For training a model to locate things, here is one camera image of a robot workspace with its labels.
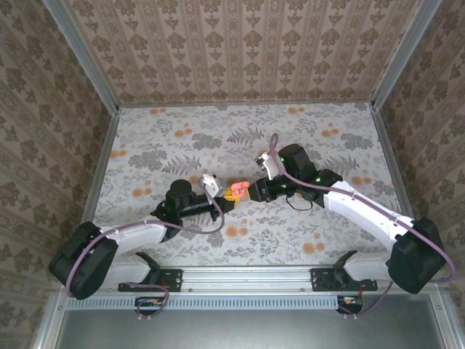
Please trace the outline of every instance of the metal frame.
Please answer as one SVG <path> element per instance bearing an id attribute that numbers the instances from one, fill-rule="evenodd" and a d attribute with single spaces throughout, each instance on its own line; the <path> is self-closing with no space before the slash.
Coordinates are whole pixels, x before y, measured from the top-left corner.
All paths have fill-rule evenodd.
<path id="1" fill-rule="evenodd" d="M 372 101 L 374 101 L 375 108 L 381 108 L 387 99 L 440 3 L 441 0 L 425 0 L 418 6 L 412 22 L 373 95 Z"/>
<path id="2" fill-rule="evenodd" d="M 61 32 L 66 38 L 68 45 L 70 45 L 74 54 L 78 58 L 79 63 L 89 77 L 92 85 L 94 85 L 100 99 L 105 107 L 108 109 L 110 115 L 114 116 L 117 112 L 116 97 L 108 86 L 102 72 L 100 71 L 97 63 L 95 62 L 92 54 L 87 48 L 85 41 L 82 39 L 76 24 L 73 22 L 72 17 L 66 9 L 66 6 L 61 0 L 44 0 L 45 6 L 49 9 L 50 14 L 60 28 Z"/>

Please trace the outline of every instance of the floral table surface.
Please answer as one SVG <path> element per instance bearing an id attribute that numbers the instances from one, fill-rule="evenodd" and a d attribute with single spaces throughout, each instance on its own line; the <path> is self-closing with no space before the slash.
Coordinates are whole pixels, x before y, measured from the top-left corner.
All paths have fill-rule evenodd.
<path id="1" fill-rule="evenodd" d="M 215 174 L 228 184 L 265 174 L 254 158 L 280 136 L 278 148 L 302 145 L 317 168 L 342 174 L 361 193 L 399 211 L 397 196 L 367 103 L 131 108 L 120 122 L 95 221 L 118 225 L 146 217 L 171 182 Z M 305 209 L 309 203 L 294 196 Z M 242 201 L 220 233 L 180 232 L 143 250 L 162 265 L 302 265 L 334 263 L 349 249 L 383 246 L 356 224 L 317 205 L 293 210 L 284 198 Z M 210 230 L 208 215 L 185 225 Z"/>

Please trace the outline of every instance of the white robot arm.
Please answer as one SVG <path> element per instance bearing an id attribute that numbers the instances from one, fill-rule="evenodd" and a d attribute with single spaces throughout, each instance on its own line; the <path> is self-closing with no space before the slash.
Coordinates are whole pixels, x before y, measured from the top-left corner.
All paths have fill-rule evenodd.
<path id="1" fill-rule="evenodd" d="M 407 292 L 418 293 L 445 264 L 438 252 L 406 229 L 414 229 L 443 249 L 437 227 L 431 220 L 424 217 L 415 221 L 393 212 L 357 192 L 337 173 L 316 170 L 298 144 L 284 147 L 278 155 L 287 175 L 297 181 L 278 174 L 280 169 L 272 157 L 263 154 L 255 161 L 268 177 L 251 185 L 252 200 L 270 202 L 279 196 L 300 193 L 304 200 L 347 217 L 386 247 L 385 251 L 375 253 L 350 251 L 335 264 L 338 268 L 342 266 L 353 281 L 389 280 Z"/>

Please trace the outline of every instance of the purple cable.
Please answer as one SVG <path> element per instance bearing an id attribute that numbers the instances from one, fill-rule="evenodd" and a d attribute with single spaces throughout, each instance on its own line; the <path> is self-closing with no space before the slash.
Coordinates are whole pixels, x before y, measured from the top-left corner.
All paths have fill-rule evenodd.
<path id="1" fill-rule="evenodd" d="M 133 282 L 125 282 L 126 285 L 130 286 L 130 287 L 137 287 L 137 288 L 140 288 L 140 289 L 161 289 L 163 292 L 165 292 L 165 299 L 163 301 L 163 303 L 161 303 L 160 305 L 160 308 L 157 309 L 156 312 L 154 312 L 153 314 L 150 314 L 149 316 L 151 318 L 154 318 L 156 317 L 158 314 L 161 313 L 161 311 L 163 310 L 163 308 L 165 308 L 165 305 L 168 303 L 168 300 L 169 300 L 169 291 L 168 289 L 165 287 L 165 286 L 161 286 L 161 285 L 139 285 L 139 284 L 135 284 Z M 145 318 L 148 318 L 148 316 L 146 315 L 142 315 L 140 313 L 140 306 L 142 303 L 146 302 L 146 300 L 141 300 L 139 303 L 137 303 L 137 308 L 136 308 L 136 313 L 138 316 L 142 316 Z"/>
<path id="2" fill-rule="evenodd" d="M 352 311 L 350 311 L 349 309 L 345 308 L 345 307 L 342 307 L 342 306 L 339 306 L 339 309 L 342 309 L 343 311 L 345 311 L 346 313 L 348 314 L 351 314 L 353 315 L 354 317 L 358 317 L 358 316 L 364 316 L 368 313 L 370 313 L 371 311 L 374 310 L 374 308 L 376 308 L 379 303 L 381 303 L 381 301 L 383 300 L 383 298 L 386 297 L 387 295 L 387 292 L 389 292 L 389 290 L 391 289 L 392 285 L 394 284 L 393 281 L 389 282 L 389 285 L 387 285 L 386 289 L 384 290 L 383 294 L 380 296 L 380 298 L 378 298 L 378 300 L 375 302 L 375 304 L 373 304 L 372 306 L 370 306 L 367 310 L 364 310 L 358 314 L 354 314 Z"/>
<path id="3" fill-rule="evenodd" d="M 278 157 L 276 156 L 275 154 L 275 149 L 276 149 L 276 145 L 278 144 L 278 134 L 277 133 L 273 133 L 273 135 L 271 136 L 271 139 L 270 139 L 270 155 L 271 155 L 271 158 L 273 159 L 273 161 L 275 162 L 275 165 L 279 168 L 279 170 L 283 173 L 283 175 L 285 175 L 287 178 L 289 178 L 290 180 L 292 180 L 293 182 L 303 186 L 303 187 L 307 187 L 307 188 L 312 188 L 312 189 L 318 189 L 318 190 L 325 190 L 325 191 L 335 191 L 337 193 L 341 193 L 341 194 L 344 194 L 344 195 L 347 195 L 347 196 L 351 196 L 355 199 L 357 199 L 358 201 L 361 201 L 363 202 L 365 205 L 369 206 L 370 208 L 374 209 L 375 211 L 377 211 L 378 213 L 382 214 L 383 216 L 385 216 L 387 219 L 395 222 L 395 217 L 393 217 L 392 215 L 386 213 L 384 210 L 380 209 L 379 207 L 373 205 L 371 202 L 369 202 L 368 200 L 366 200 L 365 198 L 361 197 L 361 196 L 358 196 L 358 195 L 354 195 L 353 196 L 353 193 L 349 192 L 349 191 L 346 191 L 346 190 L 342 190 L 342 189 L 338 189 L 338 188 L 330 188 L 330 187 L 325 187 L 325 186 L 322 186 L 322 185 L 313 185 L 313 184 L 309 184 L 309 183 L 306 183 L 306 182 L 302 182 L 301 180 L 298 180 L 294 177 L 292 177 L 289 173 L 287 173 L 287 171 L 284 169 L 283 165 L 281 164 L 281 162 L 278 160 Z M 428 244 L 431 248 L 433 248 L 433 250 L 435 250 L 437 253 L 439 253 L 441 255 L 442 258 L 444 258 L 444 260 L 446 261 L 446 263 L 449 265 L 449 268 L 450 268 L 450 275 L 447 277 L 447 278 L 444 278 L 444 279 L 440 279 L 440 280 L 430 280 L 429 282 L 433 283 L 433 284 L 446 284 L 448 282 L 451 282 L 455 277 L 456 277 L 456 268 L 454 267 L 454 264 L 452 262 L 452 259 L 441 249 L 439 248 L 435 243 L 433 243 L 432 241 L 430 241 L 428 238 L 425 238 L 423 235 L 421 235 L 418 231 L 416 231 L 415 229 L 413 229 L 412 227 L 408 226 L 407 224 L 405 224 L 404 222 L 402 221 L 397 221 L 396 224 L 400 225 L 401 227 L 403 227 L 404 229 L 410 231 L 414 236 L 416 236 L 417 238 L 419 238 L 420 240 L 422 240 L 425 244 Z"/>
<path id="4" fill-rule="evenodd" d="M 210 231 L 202 231 L 202 230 L 196 230 L 196 229 L 192 229 L 192 228 L 182 227 L 181 225 L 176 225 L 176 224 L 172 224 L 172 223 L 163 222 L 161 220 L 141 220 L 139 222 L 133 222 L 133 223 L 121 225 L 119 227 L 115 227 L 113 229 L 105 231 L 104 233 L 101 233 L 99 236 L 97 236 L 94 240 L 92 240 L 89 243 L 89 245 L 86 246 L 86 248 L 82 251 L 82 253 L 79 255 L 78 259 L 74 263 L 73 267 L 71 268 L 70 275 L 68 276 L 68 279 L 66 280 L 66 285 L 65 285 L 66 286 L 66 293 L 68 294 L 68 296 L 69 297 L 73 296 L 73 294 L 71 293 L 71 289 L 70 289 L 71 288 L 71 282 L 73 281 L 74 275 L 76 274 L 76 271 L 78 270 L 79 265 L 82 263 L 82 260 L 85 258 L 86 254 L 88 254 L 90 252 L 92 247 L 94 247 L 97 242 L 102 240 L 107 235 L 116 233 L 119 230 L 124 230 L 124 229 L 128 229 L 128 228 L 135 228 L 135 227 L 139 227 L 141 225 L 147 225 L 147 224 L 161 224 L 161 225 L 164 225 L 166 227 L 172 227 L 172 228 L 188 231 L 189 233 L 201 234 L 201 235 L 215 234 L 215 233 L 218 233 L 221 229 L 223 229 L 223 227 L 225 226 L 225 214 L 223 213 L 223 211 L 219 207 L 218 203 L 206 191 L 206 189 L 202 185 L 201 178 L 198 179 L 198 184 L 200 185 L 202 191 L 205 193 L 206 197 L 212 202 L 215 209 L 217 209 L 217 211 L 219 213 L 219 216 L 221 217 L 221 224 L 219 225 L 218 228 L 210 230 Z"/>

